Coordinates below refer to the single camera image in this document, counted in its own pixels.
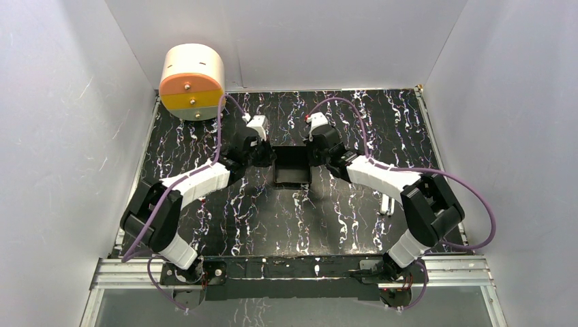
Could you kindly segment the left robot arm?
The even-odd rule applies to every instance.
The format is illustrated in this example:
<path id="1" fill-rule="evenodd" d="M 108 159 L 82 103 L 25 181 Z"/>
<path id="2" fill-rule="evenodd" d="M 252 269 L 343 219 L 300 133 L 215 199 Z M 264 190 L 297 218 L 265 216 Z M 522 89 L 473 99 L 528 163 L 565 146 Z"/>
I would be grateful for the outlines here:
<path id="1" fill-rule="evenodd" d="M 248 168 L 268 167 L 274 159 L 265 127 L 241 127 L 217 161 L 158 181 L 140 180 L 120 228 L 135 238 L 135 245 L 142 244 L 173 264 L 184 282 L 196 283 L 204 266 L 197 250 L 177 231 L 182 209 L 235 184 Z"/>

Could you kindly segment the aluminium front rail frame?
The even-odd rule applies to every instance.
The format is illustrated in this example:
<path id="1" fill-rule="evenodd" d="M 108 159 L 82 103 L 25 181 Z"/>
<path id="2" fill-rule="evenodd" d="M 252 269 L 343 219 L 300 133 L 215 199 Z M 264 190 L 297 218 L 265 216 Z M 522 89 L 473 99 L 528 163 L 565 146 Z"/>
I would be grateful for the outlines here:
<path id="1" fill-rule="evenodd" d="M 161 259 L 126 263 L 103 259 L 96 268 L 81 324 L 94 326 L 106 290 L 161 290 L 171 298 L 199 291 L 213 300 L 233 298 L 352 298 L 407 309 L 433 287 L 478 287 L 493 326 L 505 326 L 496 285 L 481 255 L 428 255 L 398 277 L 378 274 L 376 255 L 209 256 L 186 279 Z"/>

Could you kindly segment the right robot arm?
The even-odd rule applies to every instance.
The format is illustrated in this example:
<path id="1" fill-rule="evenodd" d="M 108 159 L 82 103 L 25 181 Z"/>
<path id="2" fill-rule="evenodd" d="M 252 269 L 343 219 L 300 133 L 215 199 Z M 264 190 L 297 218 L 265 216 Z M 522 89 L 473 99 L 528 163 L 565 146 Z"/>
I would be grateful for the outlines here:
<path id="1" fill-rule="evenodd" d="M 400 282 L 427 250 L 435 247 L 465 217 L 441 172 L 388 168 L 360 152 L 347 149 L 332 125 L 310 131 L 304 139 L 312 166 L 324 166 L 335 178 L 372 188 L 401 204 L 407 229 L 371 268 L 352 273 L 360 281 L 374 278 Z"/>

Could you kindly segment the round cream drawer cabinet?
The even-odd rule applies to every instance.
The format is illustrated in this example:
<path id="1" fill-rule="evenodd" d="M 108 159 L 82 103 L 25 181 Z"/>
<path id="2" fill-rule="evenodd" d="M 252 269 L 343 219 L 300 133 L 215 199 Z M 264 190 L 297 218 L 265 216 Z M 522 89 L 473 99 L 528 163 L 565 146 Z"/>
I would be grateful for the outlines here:
<path id="1" fill-rule="evenodd" d="M 217 117 L 224 83 L 224 62 L 214 49 L 204 44 L 179 44 L 166 53 L 158 91 L 171 115 L 184 121 L 205 121 Z"/>

